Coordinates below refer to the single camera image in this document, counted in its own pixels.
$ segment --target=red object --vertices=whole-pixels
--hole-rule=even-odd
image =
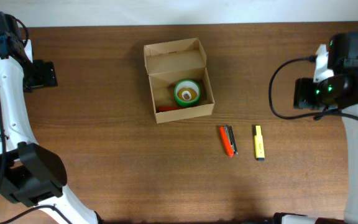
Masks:
[[[159,106],[157,108],[158,112],[166,112],[166,111],[171,111],[171,110],[180,110],[183,109],[182,107],[179,106]]]
[[[234,151],[231,148],[230,141],[227,138],[226,132],[224,131],[223,127],[220,127],[221,137],[224,144],[224,148],[226,150],[226,153],[229,157],[232,157],[234,155]]]

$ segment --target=cardboard box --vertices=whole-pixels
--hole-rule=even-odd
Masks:
[[[146,45],[144,60],[157,123],[212,114],[215,101],[206,69],[206,54],[197,38]],[[198,104],[190,108],[158,112],[159,106],[178,106],[174,88],[184,79],[199,84],[201,93]]]

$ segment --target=box flap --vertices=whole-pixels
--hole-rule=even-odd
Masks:
[[[206,54],[197,38],[144,46],[149,75],[205,68]]]

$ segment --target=wooden tabletop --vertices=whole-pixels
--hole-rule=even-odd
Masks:
[[[68,185],[110,222],[254,220],[275,212],[343,218],[347,146],[342,121],[285,121],[269,109],[275,69],[313,55],[358,22],[207,26],[31,28],[34,58],[55,64],[58,87],[25,94],[39,144],[58,154]],[[143,46],[199,37],[216,105],[213,115],[156,124]],[[314,65],[284,68],[273,88],[292,109],[295,80]],[[217,127],[230,124],[238,157]],[[262,125],[266,160],[254,159],[252,124]],[[24,211],[0,197],[0,221]],[[34,212],[17,223],[54,223]]]

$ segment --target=cable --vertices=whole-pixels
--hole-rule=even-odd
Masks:
[[[299,61],[304,61],[304,60],[307,60],[309,62],[315,62],[316,56],[311,55],[309,57],[296,58],[296,59],[289,60],[289,61],[285,62],[284,64],[282,64],[281,66],[279,66],[279,68],[276,69],[276,71],[273,73],[272,78],[270,79],[270,83],[268,84],[268,103],[269,103],[270,109],[272,110],[272,113],[281,119],[298,119],[298,118],[305,118],[305,117],[312,116],[312,117],[314,117],[313,119],[315,121],[317,121],[317,120],[321,119],[323,116],[342,116],[345,118],[350,118],[350,119],[354,119],[354,120],[358,121],[358,116],[354,116],[354,115],[347,114],[347,113],[342,113],[338,109],[326,110],[323,112],[305,113],[305,114],[299,114],[299,115],[295,115],[295,116],[283,116],[283,115],[278,114],[275,111],[275,109],[273,107],[273,99],[272,99],[272,87],[273,87],[274,78],[276,77],[277,73],[286,65],[293,63],[293,62],[299,62]]]
[[[29,30],[27,29],[27,27],[24,25],[24,23],[22,21],[20,21],[19,19],[16,19],[15,20],[20,24],[22,25],[23,29],[24,29],[24,32],[25,32],[25,41],[23,42],[24,44],[24,47],[27,46],[27,43],[29,41],[29,38],[30,38],[30,34],[29,34]]]
[[[0,99],[0,138],[1,138],[1,144],[2,144],[2,159],[1,159],[1,163],[0,163],[0,173],[1,173],[1,175],[0,175],[0,191],[1,191],[2,182],[4,180],[4,175],[5,175],[5,170],[6,170],[6,136],[4,134],[4,121],[2,119],[1,99]],[[41,205],[38,207],[30,208],[9,220],[0,222],[0,224],[8,224],[10,222],[13,222],[14,220],[17,220],[18,218],[23,217],[24,215],[26,215],[30,212],[36,211],[41,208],[52,209],[53,211],[57,212],[61,216],[61,218],[64,219],[67,223],[71,224],[71,222],[67,219],[67,217],[64,216],[64,214],[61,211],[59,211],[59,209],[57,209],[56,207],[54,207],[52,205]]]

